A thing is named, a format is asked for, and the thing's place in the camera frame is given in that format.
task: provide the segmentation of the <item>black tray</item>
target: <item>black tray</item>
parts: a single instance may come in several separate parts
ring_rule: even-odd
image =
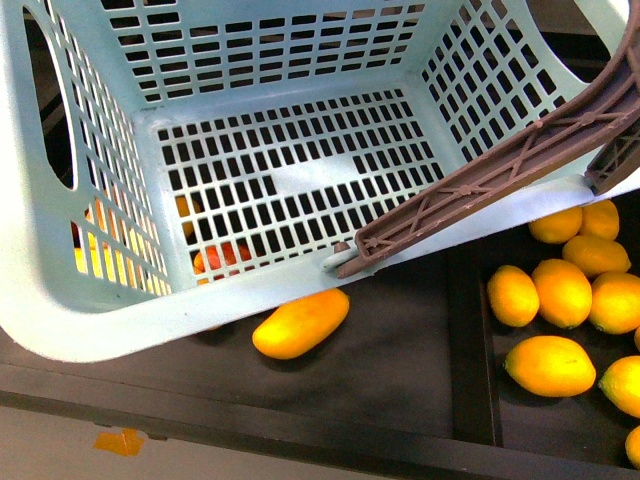
[[[634,265],[637,199],[617,200]],[[631,417],[596,388],[536,398],[500,365],[538,333],[578,340],[599,376],[635,352],[630,335],[540,319],[513,330],[492,317],[484,285],[498,266],[530,272],[559,252],[519,227],[386,269],[345,287],[347,320],[289,362],[251,345],[269,312],[90,365],[48,361],[1,333],[0,404],[401,477],[636,479]]]

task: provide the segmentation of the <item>fruit pile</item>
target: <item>fruit pile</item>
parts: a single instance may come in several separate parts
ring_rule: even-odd
[[[497,320],[522,328],[541,317],[561,329],[590,322],[598,331],[623,335],[635,331],[640,350],[640,278],[616,238],[620,219],[610,200],[574,207],[528,225],[538,241],[563,245],[562,258],[545,259],[531,275],[503,265],[487,284]],[[520,342],[506,356],[507,373],[529,392],[570,397],[591,389],[596,369],[577,342],[538,335]],[[598,382],[623,412],[640,418],[640,355],[618,359]],[[640,426],[627,437],[627,456],[640,469]]]

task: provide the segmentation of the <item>laundry basket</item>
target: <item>laundry basket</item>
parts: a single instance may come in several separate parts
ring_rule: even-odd
[[[613,51],[624,8],[580,3]],[[47,161],[25,17],[60,85],[65,182]],[[585,88],[524,0],[3,0],[0,37],[0,325],[64,361],[373,273],[323,266]],[[590,158],[375,268],[592,201],[576,175]]]

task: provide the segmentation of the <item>basket bottom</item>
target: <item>basket bottom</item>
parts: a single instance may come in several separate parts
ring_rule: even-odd
[[[407,90],[157,128],[182,224],[176,241],[198,267],[191,286],[348,241],[464,163],[439,160],[443,140],[428,138],[433,121],[420,118]]]

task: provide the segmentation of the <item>gray floor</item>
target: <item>gray floor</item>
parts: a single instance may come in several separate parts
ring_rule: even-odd
[[[382,477],[178,440],[150,440],[138,456],[93,448],[92,423],[0,407],[2,480],[376,480]]]

